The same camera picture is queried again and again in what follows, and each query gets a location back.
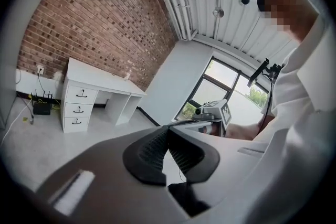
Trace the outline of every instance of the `tile floor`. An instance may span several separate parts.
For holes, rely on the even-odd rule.
[[[20,98],[14,102],[8,122],[17,117],[24,107]],[[34,124],[28,109],[25,109],[13,124],[2,147],[1,156],[14,180],[35,191],[38,186],[60,166],[103,140],[126,135],[154,127],[154,125],[136,110],[127,124],[113,127],[103,108],[93,108],[87,132],[64,134],[59,111],[51,115],[35,115]],[[167,175],[167,184],[180,183],[179,168],[172,156],[167,153],[163,172]]]

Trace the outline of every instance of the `drawer handle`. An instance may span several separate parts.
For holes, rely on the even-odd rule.
[[[78,95],[78,94],[76,94],[76,96],[77,97],[84,97],[84,98],[86,98],[86,97],[88,97],[88,96],[84,96],[83,94],[84,94],[84,90],[82,90],[83,92],[82,92],[82,95]]]
[[[72,122],[72,124],[81,124],[82,122],[77,122],[78,119],[76,119],[76,122]]]
[[[75,111],[75,110],[74,110],[74,113],[84,113],[84,111],[80,111],[80,106],[78,106],[78,110],[79,110],[79,111]]]

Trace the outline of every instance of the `drawer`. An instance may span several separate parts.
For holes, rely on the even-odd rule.
[[[65,133],[84,132],[88,128],[89,118],[64,118]]]
[[[93,104],[72,104],[66,103],[64,109],[64,117],[89,117]]]
[[[69,86],[65,102],[75,104],[93,104],[96,95],[96,90]]]

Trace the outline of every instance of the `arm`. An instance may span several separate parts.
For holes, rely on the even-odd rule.
[[[273,119],[274,116],[266,115],[264,125],[260,131],[262,131]],[[241,126],[238,124],[230,124],[226,129],[225,137],[242,139],[242,140],[253,140],[259,133],[262,120],[263,117],[260,119],[258,123],[246,126]]]

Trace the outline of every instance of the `brick wall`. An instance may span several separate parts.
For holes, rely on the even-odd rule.
[[[29,22],[17,66],[44,77],[66,72],[69,57],[145,90],[177,41],[163,0],[42,0]]]

